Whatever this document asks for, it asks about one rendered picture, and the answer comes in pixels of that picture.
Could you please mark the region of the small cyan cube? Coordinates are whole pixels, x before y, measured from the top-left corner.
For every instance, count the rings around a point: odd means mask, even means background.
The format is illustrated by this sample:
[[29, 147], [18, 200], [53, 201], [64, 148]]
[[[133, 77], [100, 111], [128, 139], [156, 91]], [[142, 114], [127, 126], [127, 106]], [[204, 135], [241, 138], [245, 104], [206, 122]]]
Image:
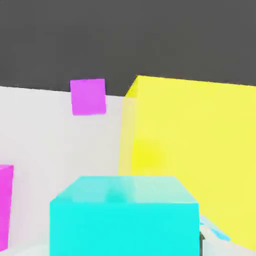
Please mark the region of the small cyan cube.
[[199, 204], [173, 176], [82, 176], [49, 217], [49, 256], [200, 256]]

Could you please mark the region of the large yellow box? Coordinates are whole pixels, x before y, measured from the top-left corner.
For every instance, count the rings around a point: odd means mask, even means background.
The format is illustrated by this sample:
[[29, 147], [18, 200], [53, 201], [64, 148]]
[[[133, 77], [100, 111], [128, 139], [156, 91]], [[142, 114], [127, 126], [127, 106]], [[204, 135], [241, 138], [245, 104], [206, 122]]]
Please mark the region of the large yellow box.
[[256, 251], [256, 86], [137, 76], [118, 174], [176, 177], [201, 215]]

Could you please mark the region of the small purple cube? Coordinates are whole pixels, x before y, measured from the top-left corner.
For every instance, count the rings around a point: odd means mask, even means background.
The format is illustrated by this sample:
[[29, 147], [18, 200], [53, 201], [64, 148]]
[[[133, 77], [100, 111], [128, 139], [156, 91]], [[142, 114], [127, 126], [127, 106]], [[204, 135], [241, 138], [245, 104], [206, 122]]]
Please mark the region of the small purple cube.
[[70, 93], [74, 116], [104, 115], [107, 112], [103, 78], [71, 80]]

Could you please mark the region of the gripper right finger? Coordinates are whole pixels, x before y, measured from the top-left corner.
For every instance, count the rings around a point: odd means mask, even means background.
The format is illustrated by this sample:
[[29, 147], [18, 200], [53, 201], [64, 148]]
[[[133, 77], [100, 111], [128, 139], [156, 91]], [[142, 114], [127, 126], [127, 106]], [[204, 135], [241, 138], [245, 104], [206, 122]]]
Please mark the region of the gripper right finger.
[[256, 251], [231, 239], [205, 216], [200, 215], [200, 256], [256, 256]]

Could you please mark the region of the small magenta cube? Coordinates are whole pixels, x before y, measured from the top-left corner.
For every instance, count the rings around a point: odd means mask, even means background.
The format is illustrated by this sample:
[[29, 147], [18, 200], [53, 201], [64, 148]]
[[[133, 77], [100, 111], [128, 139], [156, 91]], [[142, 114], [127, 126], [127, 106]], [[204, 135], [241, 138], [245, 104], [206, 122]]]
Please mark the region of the small magenta cube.
[[8, 248], [14, 166], [0, 164], [0, 252]]

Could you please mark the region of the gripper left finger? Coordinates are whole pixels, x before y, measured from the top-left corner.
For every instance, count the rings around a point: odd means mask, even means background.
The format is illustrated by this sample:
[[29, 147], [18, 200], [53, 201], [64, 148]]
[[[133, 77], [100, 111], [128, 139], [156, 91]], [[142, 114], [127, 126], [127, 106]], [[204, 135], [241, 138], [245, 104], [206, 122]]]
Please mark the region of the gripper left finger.
[[33, 245], [27, 248], [23, 248], [14, 252], [12, 256], [50, 256], [49, 255], [49, 245], [39, 244]]

